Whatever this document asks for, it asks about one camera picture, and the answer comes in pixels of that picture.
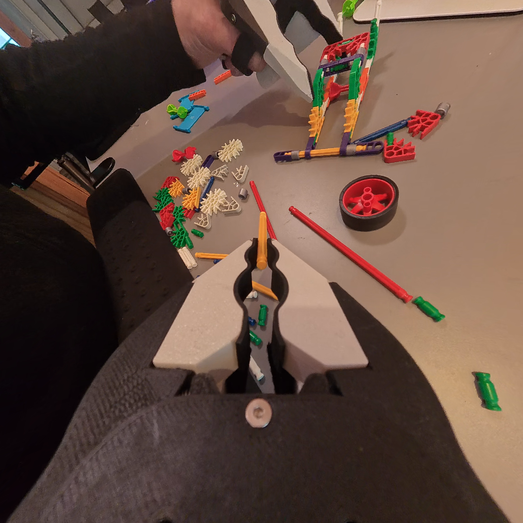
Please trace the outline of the person's left forearm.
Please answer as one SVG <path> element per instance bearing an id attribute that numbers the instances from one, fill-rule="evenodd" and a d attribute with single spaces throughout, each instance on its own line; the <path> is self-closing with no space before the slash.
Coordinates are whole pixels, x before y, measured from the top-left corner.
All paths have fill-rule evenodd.
<path id="1" fill-rule="evenodd" d="M 35 161 L 108 148 L 172 92 L 203 83 L 182 47 L 169 1 L 97 28 L 1 51 L 1 185 Z"/>

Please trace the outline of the long red rod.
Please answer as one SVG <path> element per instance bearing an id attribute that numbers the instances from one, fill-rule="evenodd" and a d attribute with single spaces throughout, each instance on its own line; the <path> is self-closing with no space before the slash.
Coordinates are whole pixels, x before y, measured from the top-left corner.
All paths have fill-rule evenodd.
<path id="1" fill-rule="evenodd" d="M 413 297 L 408 293 L 408 291 L 401 288 L 398 284 L 396 284 L 394 281 L 392 281 L 384 273 L 382 273 L 381 271 L 376 269 L 373 265 L 371 265 L 369 262 L 364 260 L 361 256 L 359 256 L 349 247 L 344 245 L 341 241 L 339 241 L 337 238 L 332 236 L 329 232 L 327 232 L 325 229 L 320 227 L 313 220 L 308 218 L 300 210 L 298 210 L 294 206 L 290 206 L 289 211 L 295 218 L 300 220 L 304 225 L 306 225 L 312 231 L 316 232 L 317 235 L 319 235 L 322 239 L 324 239 L 330 245 L 332 245 L 334 248 L 336 248 L 338 252 L 342 253 L 344 256 L 346 256 L 348 259 L 350 259 L 353 263 L 355 263 L 358 267 L 360 267 L 367 274 L 369 274 L 371 277 L 373 277 L 376 281 L 378 281 L 386 289 L 388 289 L 390 292 L 392 292 L 396 297 L 401 299 L 404 303 L 409 303 L 409 301 L 411 301 L 413 299 Z"/>
<path id="2" fill-rule="evenodd" d="M 264 206 L 264 204 L 263 204 L 263 202 L 262 202 L 262 199 L 261 199 L 261 197 L 260 197 L 260 195 L 259 195 L 259 192 L 258 192 L 257 186 L 256 186 L 256 184 L 255 184 L 255 182 L 254 182 L 253 180 L 250 181 L 250 187 L 251 187 L 251 189 L 252 189 L 253 196 L 254 196 L 254 198 L 255 198 L 255 200 L 256 200 L 256 203 L 257 203 L 257 205 L 258 205 L 258 209 L 259 209 L 259 211 L 260 211 L 260 212 L 264 212 L 264 213 L 266 214 L 267 232 L 268 232 L 268 234 L 269 234 L 269 237 L 270 237 L 271 239 L 273 239 L 273 240 L 276 240 L 276 239 L 277 239 L 276 234 L 275 234 L 275 232 L 274 232 L 274 230 L 273 230 L 273 227 L 272 227 L 272 225 L 271 225 L 271 222 L 270 222 L 269 216 L 268 216 L 268 214 L 267 214 L 267 212 L 266 212 L 265 206 Z"/>

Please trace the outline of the black perforated foam strip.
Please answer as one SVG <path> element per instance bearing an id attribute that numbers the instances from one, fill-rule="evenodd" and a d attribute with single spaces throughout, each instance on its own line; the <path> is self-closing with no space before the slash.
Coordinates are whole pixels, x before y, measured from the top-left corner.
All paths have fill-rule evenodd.
<path id="1" fill-rule="evenodd" d="M 171 297 L 183 302 L 193 278 L 126 169 L 96 188 L 87 211 L 122 342 Z"/>

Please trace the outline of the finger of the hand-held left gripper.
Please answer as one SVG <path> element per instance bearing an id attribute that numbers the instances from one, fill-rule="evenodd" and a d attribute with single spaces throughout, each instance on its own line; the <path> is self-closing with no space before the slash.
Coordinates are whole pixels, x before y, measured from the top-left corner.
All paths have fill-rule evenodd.
<path id="1" fill-rule="evenodd" d="M 242 19 L 263 43 L 263 58 L 283 80 L 308 102 L 312 102 L 312 84 L 306 67 L 297 58 L 291 42 L 282 33 L 276 11 L 270 1 L 241 1 Z"/>
<path id="2" fill-rule="evenodd" d="M 295 13 L 300 13 L 311 29 L 323 36 L 328 44 L 343 38 L 328 1 L 275 1 L 273 7 L 282 33 L 286 32 Z"/>

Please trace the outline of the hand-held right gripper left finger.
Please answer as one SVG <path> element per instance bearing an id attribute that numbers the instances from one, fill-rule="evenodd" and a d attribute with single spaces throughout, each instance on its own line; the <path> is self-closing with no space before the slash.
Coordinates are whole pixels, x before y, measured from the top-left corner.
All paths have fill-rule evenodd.
<path id="1" fill-rule="evenodd" d="M 251 342 L 244 300 L 252 291 L 258 240 L 244 242 L 197 278 L 153 358 L 156 368 L 209 373 L 244 391 Z"/>

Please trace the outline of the white tray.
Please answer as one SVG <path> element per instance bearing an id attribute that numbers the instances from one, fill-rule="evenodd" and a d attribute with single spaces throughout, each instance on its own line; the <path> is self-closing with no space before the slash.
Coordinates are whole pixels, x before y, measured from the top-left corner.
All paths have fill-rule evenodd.
<path id="1" fill-rule="evenodd" d="M 381 21 L 502 15 L 522 12 L 522 1 L 382 1 Z"/>

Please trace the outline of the multicoloured toy frame assembly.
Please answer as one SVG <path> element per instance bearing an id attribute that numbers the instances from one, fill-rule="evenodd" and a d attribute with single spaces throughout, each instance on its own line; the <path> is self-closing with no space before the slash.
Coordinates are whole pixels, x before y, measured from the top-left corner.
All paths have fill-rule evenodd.
<path id="1" fill-rule="evenodd" d="M 370 30 L 354 37 L 328 45 L 313 80 L 313 102 L 309 116 L 309 139 L 305 150 L 319 149 L 319 140 L 325 114 L 329 105 L 347 95 L 345 105 L 341 156 L 352 143 L 359 115 L 360 104 L 368 84 L 370 68 L 378 42 L 381 2 L 376 4 L 376 14 Z"/>

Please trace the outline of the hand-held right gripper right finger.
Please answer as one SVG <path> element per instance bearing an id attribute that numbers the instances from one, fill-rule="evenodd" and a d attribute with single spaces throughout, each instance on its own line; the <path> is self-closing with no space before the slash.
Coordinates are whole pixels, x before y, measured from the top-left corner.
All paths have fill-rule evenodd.
<path id="1" fill-rule="evenodd" d="M 296 389 L 311 374 L 364 368 L 368 358 L 328 280 L 276 240 L 267 244 L 278 297 L 267 347 L 275 389 Z"/>

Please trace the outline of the person's left hand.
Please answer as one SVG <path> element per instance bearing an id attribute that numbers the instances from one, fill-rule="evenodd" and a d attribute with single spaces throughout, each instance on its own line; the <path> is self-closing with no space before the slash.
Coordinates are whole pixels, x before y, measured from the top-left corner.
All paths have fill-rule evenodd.
<path id="1" fill-rule="evenodd" d="M 171 1 L 171 6 L 180 41 L 198 69 L 222 57 L 233 76 L 242 75 L 231 62 L 240 32 L 225 18 L 219 1 Z"/>

